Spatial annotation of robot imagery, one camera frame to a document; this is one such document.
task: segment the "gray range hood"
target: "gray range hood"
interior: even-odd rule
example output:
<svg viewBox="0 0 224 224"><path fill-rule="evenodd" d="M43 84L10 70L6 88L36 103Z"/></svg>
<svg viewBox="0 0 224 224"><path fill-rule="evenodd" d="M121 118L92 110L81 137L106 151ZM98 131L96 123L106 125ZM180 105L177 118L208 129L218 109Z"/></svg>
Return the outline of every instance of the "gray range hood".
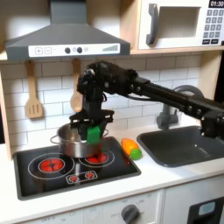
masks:
<svg viewBox="0 0 224 224"><path fill-rule="evenodd" d="M130 43L87 24L86 0L50 0L51 24L5 42L8 60L129 55Z"/></svg>

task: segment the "stovetop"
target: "stovetop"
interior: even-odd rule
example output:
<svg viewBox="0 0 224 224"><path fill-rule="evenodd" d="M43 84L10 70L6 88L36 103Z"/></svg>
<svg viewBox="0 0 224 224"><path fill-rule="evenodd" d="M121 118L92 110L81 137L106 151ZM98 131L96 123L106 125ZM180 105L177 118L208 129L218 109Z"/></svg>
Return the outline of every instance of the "stovetop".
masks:
<svg viewBox="0 0 224 224"><path fill-rule="evenodd" d="M141 173L113 137L103 139L102 145L99 155L80 159L63 155L59 146L16 153L18 198L34 199Z"/></svg>

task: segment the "silver pot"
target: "silver pot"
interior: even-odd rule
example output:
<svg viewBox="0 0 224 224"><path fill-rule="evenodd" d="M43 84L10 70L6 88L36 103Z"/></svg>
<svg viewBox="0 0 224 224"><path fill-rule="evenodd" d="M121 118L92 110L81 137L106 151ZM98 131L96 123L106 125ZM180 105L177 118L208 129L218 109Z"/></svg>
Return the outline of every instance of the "silver pot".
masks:
<svg viewBox="0 0 224 224"><path fill-rule="evenodd" d="M59 143L53 141L55 137L59 138ZM82 141L77 129L71 129L70 123L60 127L57 136L51 138L53 144L59 144L62 153L71 158L88 158L100 152L100 147L93 144L87 144Z"/></svg>

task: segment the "gray sink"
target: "gray sink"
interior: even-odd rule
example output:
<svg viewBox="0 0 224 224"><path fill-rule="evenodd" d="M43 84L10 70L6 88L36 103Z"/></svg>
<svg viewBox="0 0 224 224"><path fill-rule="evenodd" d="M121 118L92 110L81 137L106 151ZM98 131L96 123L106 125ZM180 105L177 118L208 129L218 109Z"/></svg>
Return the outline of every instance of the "gray sink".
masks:
<svg viewBox="0 0 224 224"><path fill-rule="evenodd" d="M224 158L224 141L201 136L198 126L144 133L137 141L158 164L166 167Z"/></svg>

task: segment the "microwave keypad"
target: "microwave keypad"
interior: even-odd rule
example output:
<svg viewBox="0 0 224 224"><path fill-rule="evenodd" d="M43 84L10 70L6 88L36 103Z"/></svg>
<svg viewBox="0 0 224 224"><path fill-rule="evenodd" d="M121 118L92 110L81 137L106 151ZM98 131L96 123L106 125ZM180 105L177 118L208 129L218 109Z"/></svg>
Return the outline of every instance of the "microwave keypad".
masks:
<svg viewBox="0 0 224 224"><path fill-rule="evenodd" d="M224 10L211 10L206 13L206 25L203 34L203 45L216 45L219 43L221 27L223 22Z"/></svg>

